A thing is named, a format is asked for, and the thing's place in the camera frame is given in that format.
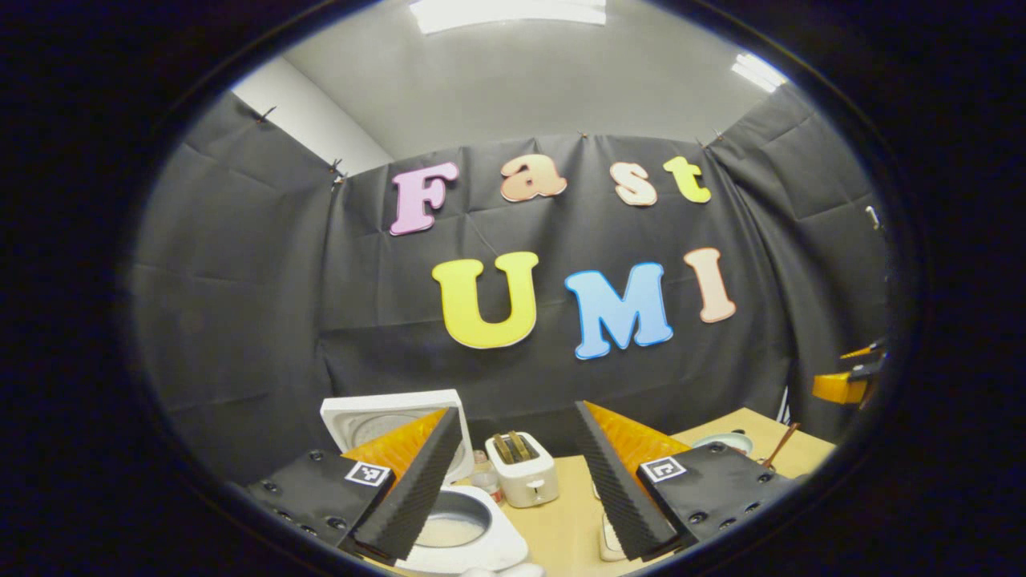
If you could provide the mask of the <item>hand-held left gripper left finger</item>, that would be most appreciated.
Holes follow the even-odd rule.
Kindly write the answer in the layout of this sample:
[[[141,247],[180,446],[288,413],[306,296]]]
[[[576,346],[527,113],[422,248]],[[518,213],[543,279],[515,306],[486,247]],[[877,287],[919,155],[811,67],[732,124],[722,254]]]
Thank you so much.
[[[463,438],[448,406],[341,454],[308,450],[244,490],[327,547],[396,562],[413,549]]]

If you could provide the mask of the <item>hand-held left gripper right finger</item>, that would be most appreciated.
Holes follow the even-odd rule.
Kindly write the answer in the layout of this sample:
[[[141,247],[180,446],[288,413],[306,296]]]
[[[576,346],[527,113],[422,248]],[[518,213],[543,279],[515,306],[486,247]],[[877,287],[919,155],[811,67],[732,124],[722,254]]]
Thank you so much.
[[[575,407],[576,445],[630,561],[729,533],[798,486],[725,443],[693,448],[597,403]]]

